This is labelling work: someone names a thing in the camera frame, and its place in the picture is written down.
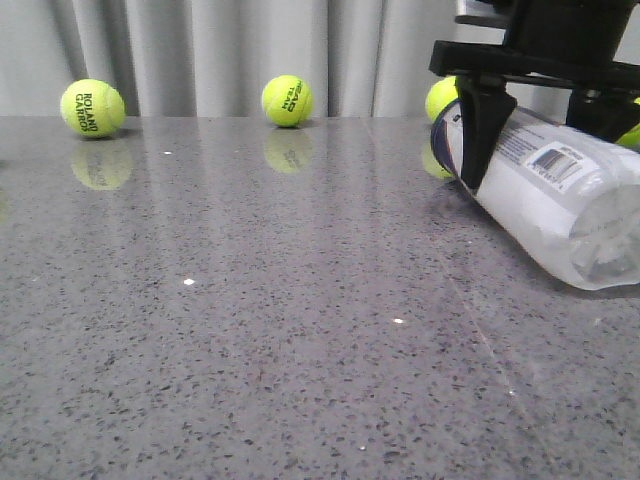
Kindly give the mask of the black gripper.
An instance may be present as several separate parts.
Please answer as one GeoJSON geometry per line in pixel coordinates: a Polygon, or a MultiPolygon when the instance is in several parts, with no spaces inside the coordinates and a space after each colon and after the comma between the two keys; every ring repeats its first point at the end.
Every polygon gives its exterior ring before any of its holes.
{"type": "Polygon", "coordinates": [[[499,44],[438,40],[429,69],[458,75],[463,123],[460,178],[472,192],[484,179],[517,102],[506,81],[574,90],[566,125],[615,143],[616,121],[639,93],[639,67],[614,59],[637,1],[458,1],[455,22],[502,29],[499,44]]]}

